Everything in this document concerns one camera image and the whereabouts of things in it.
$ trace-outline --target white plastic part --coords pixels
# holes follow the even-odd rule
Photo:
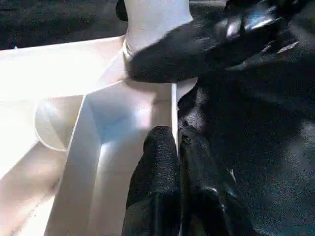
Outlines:
[[[126,46],[131,54],[192,21],[189,0],[125,0],[128,14]]]
[[[145,137],[158,125],[177,137],[176,85],[126,80],[123,62],[120,52],[106,71],[118,82],[83,99],[46,236],[121,235]]]
[[[124,38],[0,51],[0,101],[86,94]]]

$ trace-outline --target black fabric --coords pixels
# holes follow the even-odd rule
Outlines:
[[[180,157],[187,176],[183,185],[189,193],[184,215],[187,222],[192,214],[201,222],[194,235],[256,235],[232,173],[215,159],[207,140],[196,129],[185,127],[181,134]],[[183,228],[191,231],[189,224]]]
[[[123,236],[177,236],[180,228],[180,171],[171,129],[150,131],[130,181]]]
[[[315,123],[261,101],[221,77],[201,77],[179,102],[179,125],[195,127],[233,171],[252,224],[267,235],[315,232]]]

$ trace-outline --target white tray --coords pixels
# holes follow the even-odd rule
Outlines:
[[[125,80],[122,53],[82,102],[46,236],[120,235],[129,180],[155,126],[177,140],[175,84]],[[107,85],[108,81],[118,81]]]

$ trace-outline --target black glove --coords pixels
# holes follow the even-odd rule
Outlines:
[[[182,129],[182,136],[180,173],[171,129],[148,134],[130,181],[122,235],[177,236],[181,224],[182,235],[256,235],[233,176],[208,142],[192,127]],[[191,223],[193,216],[199,225]]]
[[[151,130],[129,187],[123,236],[177,236],[180,228],[180,172],[169,127]]]

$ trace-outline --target white plastic pipe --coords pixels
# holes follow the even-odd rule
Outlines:
[[[125,0],[128,14],[126,46],[130,54],[192,21],[189,0]]]

